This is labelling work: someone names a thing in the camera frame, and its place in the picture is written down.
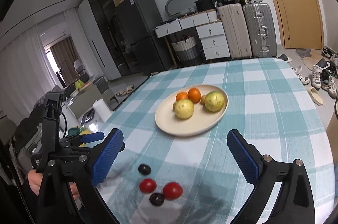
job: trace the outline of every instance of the white drawer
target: white drawer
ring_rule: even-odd
[[[180,19],[182,30],[189,29],[206,23],[209,23],[209,17],[206,12]]]
[[[197,27],[197,33],[200,38],[224,34],[222,22],[210,23]]]
[[[157,37],[162,37],[162,36],[166,36],[168,34],[175,33],[181,30],[182,28],[181,28],[180,22],[176,20],[171,23],[160,26],[159,28],[155,29],[155,32],[156,32]]]
[[[209,17],[210,22],[214,22],[214,21],[218,20],[216,11],[210,11],[210,12],[207,12],[207,13],[208,13],[208,17]]]
[[[204,49],[204,54],[206,55],[207,60],[230,56],[228,46],[219,46],[219,47],[214,47],[214,48],[207,48],[207,49]]]
[[[218,46],[228,46],[225,34],[205,37],[201,39],[201,42],[204,49]]]

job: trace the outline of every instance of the red tomato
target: red tomato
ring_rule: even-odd
[[[170,182],[163,188],[163,195],[168,200],[179,198],[182,193],[182,187],[176,182]]]
[[[150,194],[156,189],[156,182],[150,178],[146,178],[140,182],[140,191],[144,194]]]

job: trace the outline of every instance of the gray suitcase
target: gray suitcase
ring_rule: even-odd
[[[276,57],[277,42],[273,16],[267,3],[252,3],[243,6],[254,57]]]
[[[219,16],[230,55],[233,59],[252,57],[248,29],[241,4],[229,4],[218,8]]]

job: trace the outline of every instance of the teal and white tablecloth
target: teal and white tablecloth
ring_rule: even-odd
[[[229,96],[222,120],[196,137],[175,138],[155,124],[159,104],[180,88],[195,84],[221,87]],[[289,65],[279,59],[249,59],[162,72],[150,78],[110,117],[101,130],[119,128],[126,148],[119,153],[98,189],[121,224],[230,223],[253,185],[247,184],[227,144],[238,129],[261,154],[291,163],[300,158],[313,192],[316,223],[333,208],[335,181],[330,145],[316,108]],[[176,181],[183,187],[177,200],[161,207],[139,191],[148,176],[157,191]],[[279,191],[276,184],[259,223],[267,220]]]

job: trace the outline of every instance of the bolt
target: bolt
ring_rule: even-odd
[[[296,164],[298,166],[301,166],[301,165],[303,165],[303,161],[301,161],[300,159],[296,159]]]
[[[270,162],[270,161],[272,161],[272,157],[270,156],[270,155],[268,155],[268,154],[264,154],[263,155],[263,159],[265,160],[265,161],[267,161],[267,162]]]
[[[54,166],[54,165],[55,165],[55,160],[54,160],[54,159],[49,160],[48,166],[52,167],[52,166]]]
[[[79,156],[80,162],[85,162],[87,160],[87,156],[85,154]]]

